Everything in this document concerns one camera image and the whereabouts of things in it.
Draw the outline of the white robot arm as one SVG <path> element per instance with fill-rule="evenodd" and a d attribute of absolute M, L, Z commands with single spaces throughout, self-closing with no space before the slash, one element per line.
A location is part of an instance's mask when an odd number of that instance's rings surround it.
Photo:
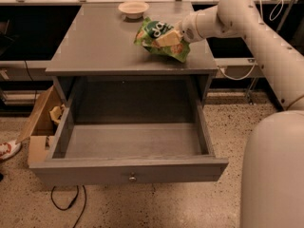
<path fill-rule="evenodd" d="M 263 21 L 254 0 L 219 0 L 183 17 L 189 43 L 240 37 L 283 107 L 244 149 L 240 228 L 304 228 L 304 57 Z"/>

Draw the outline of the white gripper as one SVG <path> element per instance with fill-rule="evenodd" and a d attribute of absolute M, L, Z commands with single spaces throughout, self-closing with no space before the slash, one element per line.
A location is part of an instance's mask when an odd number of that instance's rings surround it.
<path fill-rule="evenodd" d="M 175 24 L 175 29 L 167 31 L 156 39 L 156 44 L 163 47 L 171 47 L 184 41 L 196 43 L 207 38 L 207 15 L 203 10 L 191 12 Z"/>

